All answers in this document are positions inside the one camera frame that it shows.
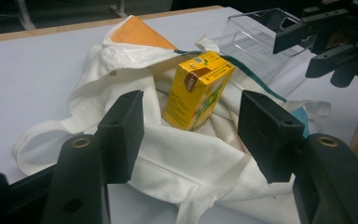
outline white table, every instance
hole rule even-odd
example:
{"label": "white table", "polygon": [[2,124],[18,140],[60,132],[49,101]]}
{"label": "white table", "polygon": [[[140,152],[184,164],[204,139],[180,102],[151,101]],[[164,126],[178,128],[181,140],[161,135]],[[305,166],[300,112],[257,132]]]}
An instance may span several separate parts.
{"label": "white table", "polygon": [[[239,13],[232,8],[216,8],[189,14],[173,13],[178,15],[145,22],[177,48],[192,50],[196,49],[193,43],[202,35],[220,36],[227,17]],[[37,123],[69,117],[67,96],[82,76],[90,47],[101,44],[110,28],[111,25],[98,26],[0,41],[0,173],[7,176],[9,183],[25,177],[11,157],[14,143],[25,130]],[[326,76],[307,80],[288,99],[333,103],[334,117],[316,122],[324,133],[349,143],[358,124],[357,88],[358,79],[349,88],[338,89],[329,84]],[[128,185],[110,185],[109,188],[115,223],[175,222],[175,205],[152,199]],[[201,218],[200,223],[263,222],[216,205]]]}

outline white cloth bag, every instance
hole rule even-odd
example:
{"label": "white cloth bag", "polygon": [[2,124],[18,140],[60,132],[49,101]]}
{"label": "white cloth bag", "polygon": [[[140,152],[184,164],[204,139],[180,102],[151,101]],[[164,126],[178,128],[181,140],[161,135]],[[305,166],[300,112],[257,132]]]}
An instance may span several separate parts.
{"label": "white cloth bag", "polygon": [[[69,96],[72,117],[34,126],[13,147],[21,170],[32,175],[53,164],[24,159],[22,150],[38,135],[52,131],[95,133],[121,94],[142,90],[145,137],[130,182],[134,188],[179,204],[178,224],[197,223],[214,203],[268,222],[299,223],[292,182],[268,184],[237,136],[236,126],[243,89],[265,93],[288,109],[290,104],[236,69],[211,118],[197,133],[175,129],[161,118],[161,111],[176,65],[186,58],[172,49],[112,42],[108,36],[122,23],[106,35],[102,46],[91,50],[84,75]],[[199,45],[211,49],[207,40]]]}

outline yellow box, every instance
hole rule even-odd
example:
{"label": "yellow box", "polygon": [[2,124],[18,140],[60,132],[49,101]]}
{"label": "yellow box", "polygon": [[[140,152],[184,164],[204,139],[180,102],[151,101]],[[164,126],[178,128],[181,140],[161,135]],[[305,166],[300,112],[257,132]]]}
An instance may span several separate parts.
{"label": "yellow box", "polygon": [[176,69],[163,117],[173,127],[195,131],[211,116],[235,67],[209,51]]}

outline clear plastic container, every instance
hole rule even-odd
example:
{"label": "clear plastic container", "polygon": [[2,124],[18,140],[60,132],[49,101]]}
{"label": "clear plastic container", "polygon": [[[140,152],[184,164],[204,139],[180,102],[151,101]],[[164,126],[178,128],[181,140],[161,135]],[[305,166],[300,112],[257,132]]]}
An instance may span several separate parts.
{"label": "clear plastic container", "polygon": [[244,63],[269,85],[288,59],[305,50],[293,47],[272,53],[276,33],[297,22],[299,18],[279,8],[231,16],[218,46],[223,54]]}

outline black plastic mount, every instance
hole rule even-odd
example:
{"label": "black plastic mount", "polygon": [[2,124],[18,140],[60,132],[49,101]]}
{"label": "black plastic mount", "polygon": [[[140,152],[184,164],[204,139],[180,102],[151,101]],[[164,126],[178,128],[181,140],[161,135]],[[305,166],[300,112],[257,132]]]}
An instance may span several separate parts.
{"label": "black plastic mount", "polygon": [[358,160],[341,140],[320,133],[304,140],[301,130],[267,96],[242,93],[238,134],[269,183],[295,174],[301,223],[358,224]]}
{"label": "black plastic mount", "polygon": [[144,136],[143,93],[121,95],[94,135],[67,140],[56,165],[9,185],[0,223],[110,223],[107,184],[126,183]]}
{"label": "black plastic mount", "polygon": [[244,91],[238,135],[271,182],[288,182],[294,146],[302,140],[304,124],[266,95]]}
{"label": "black plastic mount", "polygon": [[334,71],[331,83],[348,87],[358,76],[358,1],[329,0],[304,9],[299,23],[277,32],[273,53],[306,39],[313,42],[310,51],[319,54],[310,60],[306,77]]}

